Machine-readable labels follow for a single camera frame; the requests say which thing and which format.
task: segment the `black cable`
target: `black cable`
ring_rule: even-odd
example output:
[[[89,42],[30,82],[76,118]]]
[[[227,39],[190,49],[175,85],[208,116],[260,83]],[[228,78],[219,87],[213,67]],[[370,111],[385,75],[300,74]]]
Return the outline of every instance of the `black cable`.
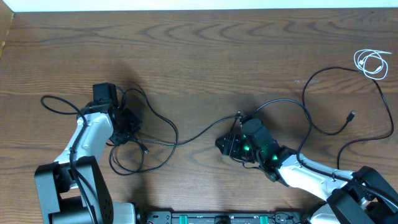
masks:
[[[308,84],[311,82],[312,78],[315,77],[315,75],[318,75],[318,74],[321,73],[321,72],[324,72],[324,71],[327,71],[327,70],[331,70],[331,69],[337,69],[337,68],[343,69],[343,70],[347,70],[347,71],[357,72],[357,70],[355,70],[355,69],[343,68],[343,67],[328,67],[328,68],[324,68],[324,69],[321,69],[321,70],[315,72],[315,73],[308,79],[308,81],[306,82],[306,84],[304,85],[304,88],[303,88],[303,92],[302,92],[301,98],[302,98],[302,101],[303,101],[303,105],[304,105],[304,106],[305,106],[305,97],[304,97],[304,96],[305,96],[305,90],[307,89]],[[353,111],[348,115],[345,124],[342,125],[342,127],[341,127],[339,130],[337,130],[337,131],[335,131],[335,132],[332,132],[332,133],[328,133],[328,132],[326,132],[326,131],[322,131],[322,130],[321,130],[320,128],[318,128],[318,126],[316,126],[314,123],[312,123],[312,126],[313,126],[317,131],[319,131],[320,133],[325,134],[325,135],[327,135],[327,136],[337,135],[337,134],[339,134],[340,132],[342,132],[342,131],[345,129],[345,127],[347,126],[347,124],[348,124],[349,122],[352,121],[351,116],[352,116],[352,118],[354,118],[353,116],[355,116],[355,113],[354,113]]]
[[[158,114],[158,112],[156,112],[156,111],[153,109],[153,107],[150,105],[149,100],[148,100],[148,97],[146,96],[146,94],[145,94],[143,91],[140,91],[140,90],[138,90],[138,89],[130,88],[130,89],[126,90],[126,91],[122,91],[122,92],[123,92],[123,96],[122,96],[122,106],[124,106],[124,105],[126,104],[126,102],[127,102],[127,92],[129,92],[129,91],[137,91],[138,93],[140,93],[140,94],[142,95],[142,97],[144,97],[144,99],[145,99],[145,101],[146,101],[146,103],[147,103],[149,109],[150,109],[158,118],[162,119],[162,120],[165,121],[167,124],[169,124],[169,125],[173,128],[173,130],[174,130],[174,133],[175,133],[175,142],[174,142],[174,144],[172,145],[173,149],[172,149],[172,152],[170,153],[170,155],[168,156],[168,158],[167,158],[163,163],[161,163],[161,165],[159,165],[159,166],[157,166],[157,167],[153,167],[153,168],[150,168],[150,169],[144,169],[144,170],[140,170],[140,169],[139,169],[139,170],[135,170],[136,172],[134,172],[134,174],[135,174],[135,173],[144,173],[144,172],[150,172],[150,171],[158,170],[158,169],[160,169],[162,166],[164,166],[164,165],[171,159],[171,157],[173,156],[173,154],[174,154],[174,152],[175,152],[175,149],[177,148],[177,143],[178,143],[178,130],[177,130],[177,127],[176,127],[176,125],[175,125],[171,120],[169,120],[169,119],[165,118],[164,116]]]
[[[299,221],[299,222],[295,222],[295,221],[294,221],[294,216],[293,216],[293,215],[288,215],[288,214],[286,214],[286,213],[284,213],[284,212],[275,212],[275,216],[278,215],[278,214],[286,215],[287,218],[286,218],[285,220],[291,220],[291,221],[293,222],[293,224],[298,224],[298,223],[300,223],[300,221]]]
[[[246,168],[246,169],[259,169],[258,167],[246,167],[246,166],[244,165],[244,162],[242,162],[242,166],[243,166],[244,168]]]
[[[359,73],[359,74],[364,75],[364,73],[363,73],[362,71],[360,71],[360,70],[355,70],[355,69],[351,69],[351,68],[344,68],[344,67],[328,67],[328,68],[324,68],[324,69],[321,69],[321,70],[315,72],[315,73],[310,77],[310,79],[308,79],[307,83],[306,83],[305,86],[304,86],[303,92],[302,92],[302,101],[303,101],[303,105],[304,105],[304,106],[305,106],[305,101],[304,101],[305,90],[306,90],[308,84],[310,83],[311,79],[312,79],[315,75],[318,75],[318,74],[321,73],[321,72],[324,72],[324,71],[327,71],[327,70],[333,70],[333,69],[346,70],[346,71],[356,72],[356,73]],[[378,84],[375,80],[373,80],[373,79],[372,79],[372,81],[373,81],[373,83],[376,85],[377,90],[378,90],[379,93],[380,93],[380,97],[381,97],[381,99],[382,99],[382,101],[383,101],[383,103],[384,103],[384,106],[386,107],[386,110],[387,110],[387,112],[388,112],[388,116],[389,116],[390,123],[391,123],[391,130],[390,130],[390,132],[389,132],[388,134],[386,134],[385,136],[382,136],[382,137],[361,138],[361,139],[356,139],[356,140],[353,140],[353,141],[350,141],[350,142],[346,143],[346,144],[340,149],[340,151],[338,152],[338,155],[337,155],[337,169],[340,169],[340,157],[341,157],[341,153],[342,153],[342,152],[344,151],[344,149],[347,148],[349,145],[351,145],[351,144],[353,144],[353,143],[356,143],[356,142],[374,141],[374,140],[385,139],[385,138],[388,138],[389,136],[391,136],[392,133],[394,132],[394,122],[393,122],[393,120],[392,120],[391,111],[390,111],[390,109],[389,109],[389,107],[388,107],[388,104],[387,104],[387,101],[386,101],[386,99],[385,99],[385,97],[384,97],[384,94],[383,94],[383,92],[381,91],[381,88],[380,88],[379,84]],[[326,132],[322,131],[321,129],[319,129],[319,128],[318,128],[317,126],[315,126],[314,124],[312,124],[312,125],[313,125],[313,127],[314,127],[317,131],[321,132],[322,134],[326,134],[326,135],[336,135],[336,134],[340,133],[340,132],[346,127],[346,125],[353,119],[353,116],[355,116],[355,114],[353,114],[353,115],[352,115],[352,114],[353,114],[353,112],[351,112],[351,113],[348,115],[347,120],[346,120],[346,123],[345,123],[338,131],[336,131],[336,132],[334,132],[334,133],[326,133]]]
[[[260,168],[261,168],[262,170],[266,170],[266,168],[264,167],[264,162],[263,162],[262,159],[260,158],[260,151],[261,151],[261,150],[257,150],[257,151],[256,151],[256,158],[257,158],[258,163],[260,164]]]
[[[47,110],[49,110],[49,111],[52,111],[52,112],[54,112],[54,113],[63,114],[63,115],[76,115],[76,114],[78,114],[77,112],[62,112],[62,111],[57,111],[57,110],[54,110],[54,109],[52,109],[52,108],[49,108],[49,107],[44,103],[44,99],[46,99],[46,98],[51,98],[51,99],[55,99],[55,100],[60,100],[60,101],[62,101],[62,102],[64,102],[64,103],[68,104],[69,106],[72,106],[72,107],[76,108],[75,105],[71,104],[71,103],[70,103],[69,101],[67,101],[67,100],[64,100],[64,99],[59,98],[59,97],[56,97],[56,96],[45,95],[45,96],[43,96],[43,97],[40,99],[40,102],[41,102],[42,106],[43,106],[45,109],[47,109]]]
[[[238,117],[235,117],[234,123],[232,124],[231,129],[229,130],[228,139],[231,138],[232,131],[233,131],[234,127],[235,127],[235,124],[236,124],[236,121],[237,121],[237,120],[238,120]],[[232,158],[232,156],[231,156],[232,147],[234,146],[234,143],[235,143],[235,135],[234,135],[234,138],[232,139],[231,146],[229,147],[229,158],[230,158],[232,161],[234,161],[234,162],[244,164],[243,161],[239,161],[239,160],[237,160],[237,159],[235,159],[235,158]]]
[[[214,125],[219,124],[219,123],[221,123],[221,122],[223,122],[223,121],[226,121],[227,119],[232,119],[232,118],[237,118],[237,117],[236,117],[236,116],[228,116],[228,117],[219,119],[218,121],[216,121],[216,122],[214,122],[213,124],[209,125],[207,128],[205,128],[202,132],[200,132],[200,133],[197,134],[196,136],[194,136],[194,137],[192,137],[192,138],[190,138],[190,139],[188,139],[188,140],[186,140],[186,141],[183,141],[183,142],[181,142],[181,143],[178,143],[176,146],[182,146],[182,145],[185,145],[185,144],[187,144],[187,143],[190,143],[190,142],[192,142],[193,140],[195,140],[196,138],[200,137],[203,133],[205,133],[207,130],[209,130],[209,129],[210,129],[211,127],[213,127]],[[152,140],[148,140],[148,139],[141,139],[141,138],[140,138],[140,139],[137,139],[137,140],[143,141],[143,142],[148,142],[148,143],[151,143],[151,144],[158,144],[158,145],[165,146],[165,147],[174,147],[174,144],[165,144],[165,143],[161,143],[161,142],[157,142],[157,141],[152,141]]]
[[[273,217],[271,217],[271,220],[273,219],[274,224],[281,224],[280,222],[276,221],[276,215],[274,215]]]
[[[325,176],[327,176],[327,177],[332,177],[332,178],[334,178],[334,179],[338,179],[338,180],[345,181],[345,182],[347,182],[347,183],[349,183],[349,184],[351,184],[351,185],[353,185],[353,186],[355,186],[355,187],[357,187],[357,188],[360,188],[361,190],[363,190],[363,191],[365,191],[365,192],[369,192],[370,194],[373,194],[373,195],[375,195],[375,196],[377,196],[377,197],[379,197],[379,198],[384,199],[385,201],[389,202],[390,204],[392,204],[393,206],[395,206],[396,208],[398,208],[398,202],[396,202],[390,195],[388,195],[388,194],[386,194],[386,193],[380,191],[379,189],[374,189],[374,188],[372,188],[372,187],[364,186],[364,185],[362,185],[362,184],[356,183],[356,182],[353,181],[353,180],[350,180],[350,179],[347,179],[347,178],[344,178],[344,177],[340,177],[340,176],[338,176],[338,175],[335,175],[334,173],[333,173],[333,174],[329,174],[329,173],[327,173],[327,172],[318,170],[318,169],[316,169],[316,168],[313,168],[313,167],[310,167],[310,166],[306,165],[306,163],[304,163],[304,162],[301,160],[301,158],[300,158],[300,152],[301,152],[301,150],[302,150],[302,147],[303,147],[305,141],[308,139],[308,137],[309,137],[309,135],[310,135],[310,133],[311,133],[311,128],[312,128],[312,118],[311,118],[310,112],[309,112],[308,109],[307,109],[306,107],[304,107],[304,105],[302,105],[301,103],[299,103],[299,102],[297,102],[297,101],[295,101],[295,100],[291,100],[291,99],[271,100],[271,101],[268,101],[267,103],[264,103],[262,106],[260,106],[255,112],[253,112],[252,115],[254,115],[255,113],[257,113],[261,108],[263,108],[263,107],[265,107],[265,106],[267,106],[267,105],[269,105],[269,104],[271,104],[271,103],[278,102],[278,101],[289,101],[289,102],[295,103],[295,104],[299,105],[301,108],[303,108],[304,113],[307,114],[306,116],[307,116],[307,119],[308,119],[309,128],[308,128],[308,131],[307,131],[307,134],[306,134],[304,140],[300,143],[300,145],[299,145],[299,147],[298,147],[298,149],[297,149],[297,152],[296,152],[297,161],[300,163],[301,166],[304,166],[305,168],[307,168],[307,169],[309,169],[309,170],[311,170],[311,171],[317,172],[317,173],[322,174],[322,175],[325,175]]]
[[[141,169],[142,166],[144,165],[144,150],[142,150],[141,145],[138,144],[141,150],[141,163],[140,166],[138,167],[138,169],[136,170],[130,170],[127,169],[125,167],[123,167],[115,158],[114,158],[114,150],[116,149],[117,146],[113,146],[111,152],[109,153],[109,166],[111,167],[111,169],[113,170],[113,172],[115,172],[117,175],[121,175],[121,176],[128,176],[128,175],[133,175],[138,173]],[[127,174],[123,174],[118,172],[112,165],[112,161],[122,170],[128,172]]]
[[[66,103],[67,105],[71,106],[74,110],[76,110],[76,113],[64,113],[64,112],[60,112],[60,111],[56,111],[56,110],[51,109],[44,103],[44,99],[46,99],[46,98],[51,98],[51,99],[62,101],[64,103]],[[83,188],[83,186],[82,186],[82,184],[80,182],[80,178],[79,178],[80,175],[78,174],[78,171],[76,169],[76,164],[73,161],[73,156],[76,154],[77,144],[79,143],[79,140],[80,140],[81,136],[83,135],[83,133],[85,132],[86,127],[88,126],[87,120],[84,117],[84,115],[81,113],[81,111],[75,105],[71,104],[69,101],[64,100],[64,99],[62,99],[60,97],[45,95],[45,96],[41,97],[40,102],[44,106],[44,108],[46,108],[46,109],[48,109],[48,110],[50,110],[50,111],[52,111],[54,113],[58,113],[58,114],[79,114],[80,117],[83,120],[83,126],[82,126],[81,130],[79,131],[78,136],[76,137],[75,141],[73,142],[72,147],[70,148],[70,154],[69,154],[70,170],[71,170],[73,176],[75,176],[76,184],[77,184],[77,186],[78,186],[78,188],[80,190],[81,197],[83,198],[83,200],[86,203],[86,206],[87,206],[87,209],[88,209],[88,213],[90,214],[91,221],[94,224],[98,224],[97,217],[95,216],[95,211],[93,210],[93,207],[91,207],[91,204],[90,204],[90,201],[88,200],[87,194],[86,194],[86,192],[85,192],[85,190],[84,190],[84,188]]]

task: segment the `white cable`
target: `white cable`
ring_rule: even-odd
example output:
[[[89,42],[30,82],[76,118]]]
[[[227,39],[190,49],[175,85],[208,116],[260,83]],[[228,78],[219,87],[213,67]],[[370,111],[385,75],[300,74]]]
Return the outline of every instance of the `white cable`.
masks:
[[[354,54],[354,63],[355,66],[360,69],[364,75],[368,78],[371,78],[373,80],[382,80],[387,76],[388,72],[388,64],[387,62],[380,56],[380,54],[391,54],[390,52],[385,52],[381,50],[372,50],[372,49],[363,49],[355,52]],[[381,62],[381,65],[377,67],[373,72],[366,70],[366,61],[368,60],[369,57],[379,59]],[[375,75],[381,71],[383,71],[383,68],[386,67],[384,76],[381,78],[375,78],[370,75]]]

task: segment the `wooden table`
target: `wooden table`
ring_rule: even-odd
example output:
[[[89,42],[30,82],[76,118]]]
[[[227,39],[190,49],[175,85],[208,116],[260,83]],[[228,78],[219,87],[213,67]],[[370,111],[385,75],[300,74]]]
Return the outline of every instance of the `wooden table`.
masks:
[[[266,101],[300,100],[311,74],[334,65],[354,68],[354,52],[370,48],[394,53],[386,56],[390,71],[379,83],[398,118],[397,28],[397,9],[18,13],[0,59],[1,222],[42,221],[34,171],[62,152],[76,127],[74,116],[44,109],[42,95],[83,107],[92,99],[92,84],[129,88],[138,83],[184,140],[217,119],[248,113]],[[335,167],[345,142],[389,130],[374,84],[361,75],[325,72],[306,94],[314,122],[324,130],[338,129],[351,110],[357,111],[341,134],[311,134],[302,152],[315,161]],[[144,120],[141,137],[173,140],[170,126],[151,114],[142,98],[129,99]],[[49,104],[70,111],[61,103]],[[298,147],[308,128],[302,110],[291,103],[267,107],[260,117],[276,140],[291,148]],[[309,209],[316,204],[314,196],[274,184],[263,173],[221,156],[214,142],[230,125],[215,126],[179,147],[161,170],[144,175],[114,174],[107,147],[100,167],[113,200],[176,211]],[[145,167],[160,164],[170,153],[147,146]],[[120,147],[118,157],[130,168],[140,159],[133,144]],[[394,134],[352,145],[341,166],[371,166],[398,189],[397,160]]]

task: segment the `green connector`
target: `green connector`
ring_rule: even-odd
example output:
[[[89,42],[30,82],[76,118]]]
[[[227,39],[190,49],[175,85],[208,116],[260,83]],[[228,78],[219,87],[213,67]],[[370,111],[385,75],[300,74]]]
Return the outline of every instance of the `green connector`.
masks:
[[[260,216],[260,224],[268,224],[268,217],[267,216]]]
[[[180,224],[188,224],[188,216],[180,215]]]

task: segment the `white wall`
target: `white wall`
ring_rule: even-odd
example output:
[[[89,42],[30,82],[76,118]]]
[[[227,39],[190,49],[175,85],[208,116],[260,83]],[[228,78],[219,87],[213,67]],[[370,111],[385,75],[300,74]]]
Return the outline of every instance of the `white wall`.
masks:
[[[398,7],[398,0],[3,0],[14,12]]]

